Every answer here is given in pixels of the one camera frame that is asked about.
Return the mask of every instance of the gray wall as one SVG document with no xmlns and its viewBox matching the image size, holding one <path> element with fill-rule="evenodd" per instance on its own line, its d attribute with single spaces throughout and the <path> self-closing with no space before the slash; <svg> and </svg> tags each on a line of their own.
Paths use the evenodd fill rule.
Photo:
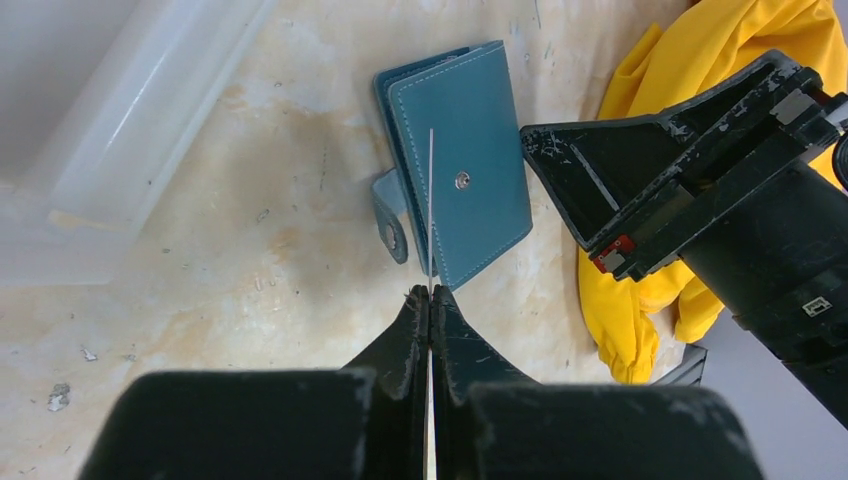
<svg viewBox="0 0 848 480">
<path fill-rule="evenodd" d="M 703 386 L 730 403 L 768 480 L 848 479 L 848 430 L 728 312 L 699 345 Z"/>
</svg>

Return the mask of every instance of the teal wallet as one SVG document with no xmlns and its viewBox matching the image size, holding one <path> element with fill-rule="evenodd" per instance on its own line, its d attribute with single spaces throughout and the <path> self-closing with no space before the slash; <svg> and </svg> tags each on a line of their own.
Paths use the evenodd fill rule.
<svg viewBox="0 0 848 480">
<path fill-rule="evenodd" d="M 460 48 L 374 78 L 395 168 L 371 187 L 383 244 L 408 257 L 408 212 L 427 267 L 433 129 L 433 275 L 457 289 L 533 228 L 503 42 Z"/>
</svg>

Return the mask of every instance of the plastic container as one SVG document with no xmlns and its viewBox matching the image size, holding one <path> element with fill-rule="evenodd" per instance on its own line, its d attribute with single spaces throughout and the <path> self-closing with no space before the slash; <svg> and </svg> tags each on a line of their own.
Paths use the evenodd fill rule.
<svg viewBox="0 0 848 480">
<path fill-rule="evenodd" d="M 0 284 L 104 283 L 274 0 L 0 8 Z"/>
</svg>

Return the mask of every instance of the yellow cloth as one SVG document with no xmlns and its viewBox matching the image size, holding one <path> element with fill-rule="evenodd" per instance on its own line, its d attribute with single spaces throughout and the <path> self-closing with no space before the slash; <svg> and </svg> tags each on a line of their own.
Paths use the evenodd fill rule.
<svg viewBox="0 0 848 480">
<path fill-rule="evenodd" d="M 770 49 L 814 68 L 828 94 L 845 90 L 846 47 L 831 1 L 704 0 L 665 33 L 656 25 L 648 30 L 615 71 L 598 117 L 659 112 L 709 89 Z M 830 158 L 828 151 L 811 165 L 836 183 Z M 637 284 L 616 282 L 601 274 L 585 252 L 578 255 L 586 325 L 601 360 L 619 382 L 650 378 L 659 340 L 646 313 L 676 299 L 675 336 L 691 343 L 704 336 L 723 308 L 682 262 Z"/>
</svg>

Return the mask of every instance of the table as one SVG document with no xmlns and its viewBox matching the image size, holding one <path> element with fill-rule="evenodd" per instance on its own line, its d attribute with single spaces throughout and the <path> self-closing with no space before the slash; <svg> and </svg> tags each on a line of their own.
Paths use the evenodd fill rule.
<svg viewBox="0 0 848 480">
<path fill-rule="evenodd" d="M 0 473 L 78 471 L 145 372 L 336 368 L 394 319 L 426 278 L 414 250 L 394 263 L 371 211 L 370 182 L 392 165 L 375 72 L 503 39 L 519 124 L 591 119 L 648 25 L 686 3 L 281 1 L 114 281 L 0 291 Z M 533 231 L 457 301 L 537 380 L 610 382 L 580 313 L 575 243 L 528 181 Z M 657 329 L 658 377 L 683 346 L 667 315 Z M 50 411 L 62 383 L 70 403 Z"/>
</svg>

